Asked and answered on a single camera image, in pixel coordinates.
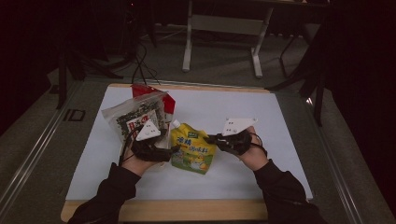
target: seaweed package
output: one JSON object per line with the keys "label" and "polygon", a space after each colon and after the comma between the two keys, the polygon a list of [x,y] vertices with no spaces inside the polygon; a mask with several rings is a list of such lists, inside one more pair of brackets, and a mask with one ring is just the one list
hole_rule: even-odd
{"label": "seaweed package", "polygon": [[173,166],[182,170],[206,174],[216,153],[216,145],[206,142],[204,131],[197,131],[186,123],[173,122],[171,131],[172,147],[179,145],[179,151],[172,155]]}
{"label": "seaweed package", "polygon": [[165,92],[157,91],[137,96],[102,110],[102,115],[121,141],[125,140],[128,133],[141,127],[149,119],[159,130],[166,129],[163,112],[165,95]]}

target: black jacket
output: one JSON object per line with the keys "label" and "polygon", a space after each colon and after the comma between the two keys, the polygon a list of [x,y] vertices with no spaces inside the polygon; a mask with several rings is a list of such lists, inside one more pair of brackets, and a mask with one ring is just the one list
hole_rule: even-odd
{"label": "black jacket", "polygon": [[[290,172],[280,171],[270,160],[254,175],[262,189],[269,223],[326,223],[318,208],[306,201],[303,186]],[[135,196],[139,179],[139,175],[113,163],[97,195],[82,204],[68,223],[118,223],[120,208]]]}

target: hand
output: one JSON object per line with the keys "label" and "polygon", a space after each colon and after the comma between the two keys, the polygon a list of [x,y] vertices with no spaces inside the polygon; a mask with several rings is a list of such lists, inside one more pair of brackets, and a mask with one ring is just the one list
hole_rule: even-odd
{"label": "hand", "polygon": [[121,167],[123,167],[137,175],[142,176],[143,173],[145,173],[148,168],[157,164],[158,162],[140,160],[132,152],[131,146],[132,146],[132,144],[128,147],[128,149],[125,152],[125,155],[124,155],[125,161],[122,163]]}
{"label": "hand", "polygon": [[[254,127],[252,126],[248,127],[247,131],[249,133],[256,133]],[[258,145],[261,144],[260,140],[255,134],[251,134],[251,142]],[[252,171],[259,170],[268,162],[264,151],[262,151],[261,148],[254,146],[251,146],[247,152],[245,152],[241,156],[238,156],[238,158]]]}

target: person's left hand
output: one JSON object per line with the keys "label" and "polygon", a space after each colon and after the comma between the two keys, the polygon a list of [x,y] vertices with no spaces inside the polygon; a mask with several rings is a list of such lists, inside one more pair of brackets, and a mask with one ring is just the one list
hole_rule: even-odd
{"label": "person's left hand", "polygon": [[131,150],[131,146],[128,146],[128,149],[125,152],[124,155],[124,162],[122,163],[121,167],[142,176],[143,173],[147,171],[148,168],[151,166],[157,164],[157,161],[142,161],[139,158],[137,158],[134,153]]}

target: snack bag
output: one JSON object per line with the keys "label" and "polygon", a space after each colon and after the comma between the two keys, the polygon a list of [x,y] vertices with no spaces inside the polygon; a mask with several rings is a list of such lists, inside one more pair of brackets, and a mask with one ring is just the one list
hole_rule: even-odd
{"label": "snack bag", "polygon": [[206,174],[216,153],[216,145],[209,145],[204,131],[194,130],[186,123],[173,122],[175,129],[171,131],[172,147],[180,145],[180,150],[172,155],[173,166],[182,170]]}

